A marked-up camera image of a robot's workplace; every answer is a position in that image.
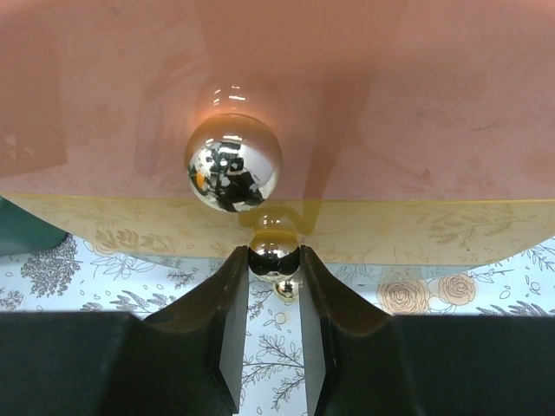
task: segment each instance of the pink drawer front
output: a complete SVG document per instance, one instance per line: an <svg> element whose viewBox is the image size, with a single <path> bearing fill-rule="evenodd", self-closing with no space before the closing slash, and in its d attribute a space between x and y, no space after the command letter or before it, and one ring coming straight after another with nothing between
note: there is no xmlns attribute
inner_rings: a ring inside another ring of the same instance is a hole
<svg viewBox="0 0 555 416"><path fill-rule="evenodd" d="M550 0L3 0L0 193L194 198L192 130L238 112L278 137L274 200L555 198L554 22Z"/></svg>

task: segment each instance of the yellow translucent strip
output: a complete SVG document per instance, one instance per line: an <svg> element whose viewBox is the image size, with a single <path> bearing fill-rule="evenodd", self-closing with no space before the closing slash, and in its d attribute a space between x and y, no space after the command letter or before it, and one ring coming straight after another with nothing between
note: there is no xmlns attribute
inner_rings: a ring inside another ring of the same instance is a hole
<svg viewBox="0 0 555 416"><path fill-rule="evenodd" d="M248 244L264 215L283 218L329 263L481 265L555 235L555 200L293 201L229 214L196 199L4 195L107 250L225 257Z"/></svg>

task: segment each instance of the patterned wallpaper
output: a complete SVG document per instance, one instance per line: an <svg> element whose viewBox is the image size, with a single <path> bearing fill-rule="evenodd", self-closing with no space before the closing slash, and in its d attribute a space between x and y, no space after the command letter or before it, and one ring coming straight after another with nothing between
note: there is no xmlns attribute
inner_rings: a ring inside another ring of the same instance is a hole
<svg viewBox="0 0 555 416"><path fill-rule="evenodd" d="M145 317L203 282L213 259L155 264L77 237L0 257L0 310L126 310ZM337 278L389 313L555 315L555 239L468 273L375 284L375 267L333 264ZM241 415L306 414L298 303L251 277Z"/></svg>

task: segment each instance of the gold ball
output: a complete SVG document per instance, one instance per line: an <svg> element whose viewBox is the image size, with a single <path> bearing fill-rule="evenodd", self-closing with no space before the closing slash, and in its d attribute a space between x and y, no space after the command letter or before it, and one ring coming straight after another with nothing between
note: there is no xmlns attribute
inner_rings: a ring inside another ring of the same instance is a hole
<svg viewBox="0 0 555 416"><path fill-rule="evenodd" d="M281 232L262 232L249 244L249 266L268 283L290 279L298 269L301 250L297 239Z"/></svg>
<svg viewBox="0 0 555 416"><path fill-rule="evenodd" d="M295 302L298 300L298 280L292 277L284 282L274 284L274 293L284 302Z"/></svg>
<svg viewBox="0 0 555 416"><path fill-rule="evenodd" d="M238 114L214 115L191 136L186 168L194 194L219 211L261 205L278 184L278 139L261 121Z"/></svg>

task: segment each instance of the dark green container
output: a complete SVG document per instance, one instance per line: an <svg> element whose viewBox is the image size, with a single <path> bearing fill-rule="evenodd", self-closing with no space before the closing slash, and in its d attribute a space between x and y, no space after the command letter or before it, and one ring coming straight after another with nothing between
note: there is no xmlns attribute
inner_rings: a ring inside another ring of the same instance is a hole
<svg viewBox="0 0 555 416"><path fill-rule="evenodd" d="M0 197L0 257L53 249L66 235Z"/></svg>

